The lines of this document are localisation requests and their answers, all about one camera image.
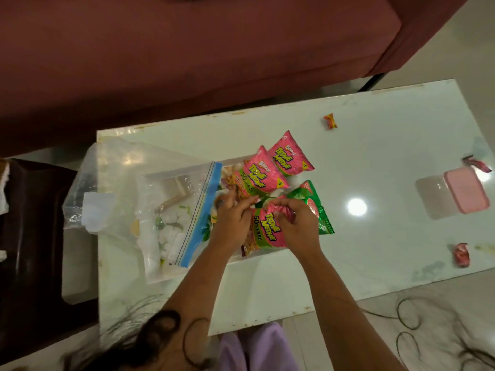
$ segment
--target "maroon couch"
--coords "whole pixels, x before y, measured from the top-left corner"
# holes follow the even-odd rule
[[[400,68],[466,0],[0,0],[0,156]]]

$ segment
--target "purple pants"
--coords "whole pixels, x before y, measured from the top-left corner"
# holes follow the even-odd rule
[[[250,371],[298,371],[284,331],[277,322],[265,324],[249,339],[247,358]],[[220,341],[218,371],[248,371],[239,338],[232,332]]]

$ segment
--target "floor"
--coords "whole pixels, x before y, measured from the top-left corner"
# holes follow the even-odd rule
[[[495,151],[495,0],[470,0],[466,5],[421,49],[403,68],[389,73],[375,87],[387,88],[414,83],[455,78],[477,119],[479,126]],[[294,101],[322,96],[355,92],[366,79],[340,85],[323,87],[317,91],[297,96],[283,96],[277,102]],[[46,149],[21,156],[24,159],[50,162],[77,168],[87,145]],[[87,289],[90,276],[81,286],[66,288],[67,296],[74,296]],[[442,281],[424,287],[387,294],[359,302],[369,311],[394,315],[398,301],[412,297],[401,306],[401,315],[414,321],[419,316],[423,325],[414,331],[421,355],[410,337],[402,336],[398,349],[410,371],[460,369],[460,339],[455,329],[456,313],[468,331],[462,338],[470,346],[495,354],[495,294],[493,294],[495,269]],[[370,322],[395,353],[396,339],[405,328],[398,320],[369,316]],[[316,314],[309,313],[283,320],[283,328],[301,370],[331,370],[332,365],[319,330]],[[64,353],[94,341],[98,328],[93,327],[76,336],[54,344],[21,360],[0,366],[0,371],[10,371],[18,366],[30,365],[30,369],[61,369],[59,358]],[[466,370],[485,369],[470,364]]]

